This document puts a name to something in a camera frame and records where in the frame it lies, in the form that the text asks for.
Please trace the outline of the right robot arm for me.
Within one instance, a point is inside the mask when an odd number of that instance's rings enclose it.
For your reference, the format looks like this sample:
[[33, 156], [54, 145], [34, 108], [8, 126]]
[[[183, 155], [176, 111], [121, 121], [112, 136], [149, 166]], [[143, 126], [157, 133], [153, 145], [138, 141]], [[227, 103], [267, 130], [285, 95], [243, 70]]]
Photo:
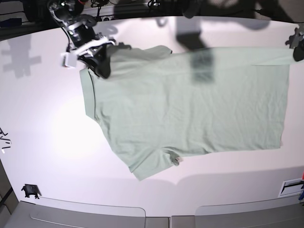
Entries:
[[115, 41], [95, 33], [97, 21], [82, 13], [85, 3], [85, 0], [50, 0], [47, 4], [53, 20], [68, 38], [66, 51], [61, 54], [62, 65], [74, 68], [80, 61], [98, 77], [107, 79], [111, 73], [107, 47], [115, 45]]

